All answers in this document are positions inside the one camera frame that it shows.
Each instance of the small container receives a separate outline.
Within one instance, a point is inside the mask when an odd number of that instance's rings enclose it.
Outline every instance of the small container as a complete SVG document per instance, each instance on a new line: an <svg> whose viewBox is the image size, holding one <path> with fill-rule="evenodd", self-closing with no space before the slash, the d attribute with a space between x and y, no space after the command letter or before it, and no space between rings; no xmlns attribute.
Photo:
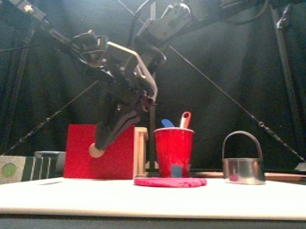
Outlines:
<svg viewBox="0 0 306 229"><path fill-rule="evenodd" d="M244 134L257 145L258 158L225 158L225 143L234 134ZM233 132L225 139L222 146L224 179L229 183L265 184L264 154L256 136L246 131Z"/></svg>

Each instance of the pink sponge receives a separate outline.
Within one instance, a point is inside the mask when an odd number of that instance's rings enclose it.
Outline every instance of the pink sponge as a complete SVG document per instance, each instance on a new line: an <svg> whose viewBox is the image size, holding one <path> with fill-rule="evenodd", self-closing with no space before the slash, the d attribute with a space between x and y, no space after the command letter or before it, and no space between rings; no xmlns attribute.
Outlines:
<svg viewBox="0 0 306 229"><path fill-rule="evenodd" d="M193 188L206 186L205 178L135 178L134 183L141 186L169 187L169 188Z"/></svg>

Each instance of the red box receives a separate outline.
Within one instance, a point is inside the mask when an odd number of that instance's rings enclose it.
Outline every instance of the red box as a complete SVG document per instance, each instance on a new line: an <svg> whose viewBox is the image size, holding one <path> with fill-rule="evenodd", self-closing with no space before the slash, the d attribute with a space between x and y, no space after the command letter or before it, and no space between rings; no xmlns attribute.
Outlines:
<svg viewBox="0 0 306 229"><path fill-rule="evenodd" d="M95 142L94 124L71 124L67 137L65 178L129 180L145 171L146 128L131 126L99 158L90 155Z"/></svg>

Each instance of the black cable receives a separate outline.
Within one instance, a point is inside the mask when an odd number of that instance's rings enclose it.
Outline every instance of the black cable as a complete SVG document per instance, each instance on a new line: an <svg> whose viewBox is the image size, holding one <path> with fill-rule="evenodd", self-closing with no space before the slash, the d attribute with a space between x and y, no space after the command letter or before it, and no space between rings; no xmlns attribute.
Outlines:
<svg viewBox="0 0 306 229"><path fill-rule="evenodd" d="M134 34L134 29L135 29L135 24L137 21L139 20L139 17L142 15L142 11L146 7L146 5L153 4L155 2L155 0L147 0L139 7L137 13L134 14L133 20L131 20L131 27L130 27L130 37L129 37L129 43L127 43L127 47L131 45L131 41L133 41L133 34Z"/></svg>

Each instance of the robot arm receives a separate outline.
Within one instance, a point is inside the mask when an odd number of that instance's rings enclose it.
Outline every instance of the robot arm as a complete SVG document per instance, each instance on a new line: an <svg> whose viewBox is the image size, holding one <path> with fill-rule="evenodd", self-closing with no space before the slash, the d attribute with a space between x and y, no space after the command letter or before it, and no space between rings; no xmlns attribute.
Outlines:
<svg viewBox="0 0 306 229"><path fill-rule="evenodd" d="M6 9L29 14L39 23L62 51L85 64L90 72L109 83L113 96L107 120L97 124L97 150L105 151L127 127L141 121L141 112L149 111L157 98L157 85L135 51L109 42L103 36L87 33L69 39L49 23L46 13L29 1L4 0Z"/></svg>
<svg viewBox="0 0 306 229"><path fill-rule="evenodd" d="M176 36L222 21L244 9L269 0L182 0L169 5L161 19L143 24L130 48L109 42L94 31L74 39L66 38L50 25L45 12L25 0L0 0L0 6L31 17L61 44L63 51L109 80L114 97L111 115L97 125L95 148L105 151L127 127L141 120L141 111L149 111L157 98L157 85L151 74L165 61L164 50ZM270 0L273 7L305 0Z"/></svg>

